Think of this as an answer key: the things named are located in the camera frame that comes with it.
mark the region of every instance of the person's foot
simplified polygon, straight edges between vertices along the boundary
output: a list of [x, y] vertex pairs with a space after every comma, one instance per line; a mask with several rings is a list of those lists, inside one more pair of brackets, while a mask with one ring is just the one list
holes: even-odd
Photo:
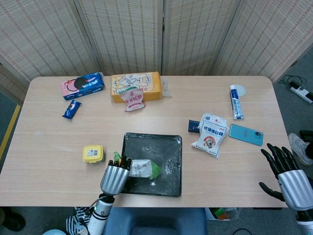
[[9, 207], [2, 207], [5, 212], [5, 219], [2, 225], [9, 230], [18, 232], [25, 227], [25, 220], [20, 214], [11, 211]]
[[304, 165], [312, 165], [313, 160], [305, 152], [305, 149], [310, 143], [305, 143], [295, 133], [290, 133], [288, 139], [292, 150], [298, 155], [300, 162]]

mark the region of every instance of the light blue smartphone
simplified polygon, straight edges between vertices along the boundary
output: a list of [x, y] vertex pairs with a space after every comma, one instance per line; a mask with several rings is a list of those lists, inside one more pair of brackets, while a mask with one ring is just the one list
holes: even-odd
[[235, 124], [230, 125], [229, 137], [234, 139], [262, 146], [263, 136], [264, 134], [261, 131], [256, 131]]

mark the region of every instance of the black shoe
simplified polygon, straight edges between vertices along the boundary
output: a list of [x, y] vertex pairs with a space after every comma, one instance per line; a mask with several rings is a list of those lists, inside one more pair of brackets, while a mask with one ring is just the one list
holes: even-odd
[[11, 211], [9, 207], [3, 207], [5, 219], [2, 225], [9, 230], [18, 232], [25, 227], [25, 220], [20, 214]]

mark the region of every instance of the gray sneaker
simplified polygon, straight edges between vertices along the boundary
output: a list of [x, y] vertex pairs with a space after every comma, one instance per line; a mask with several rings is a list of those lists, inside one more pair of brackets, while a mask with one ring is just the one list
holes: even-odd
[[300, 162], [303, 165], [312, 165], [313, 160], [310, 159], [305, 153], [305, 149], [310, 143], [304, 142], [295, 133], [290, 133], [288, 135], [288, 139], [292, 150], [298, 155]]

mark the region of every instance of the yellow plastic box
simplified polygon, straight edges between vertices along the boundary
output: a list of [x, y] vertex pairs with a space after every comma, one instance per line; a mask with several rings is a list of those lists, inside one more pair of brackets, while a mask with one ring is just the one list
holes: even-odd
[[161, 77], [158, 72], [118, 74], [111, 76], [111, 96], [115, 103], [123, 103], [119, 92], [129, 87], [143, 89], [143, 101], [162, 99]]
[[102, 145], [89, 145], [83, 149], [83, 161], [87, 163], [104, 162], [104, 152]]

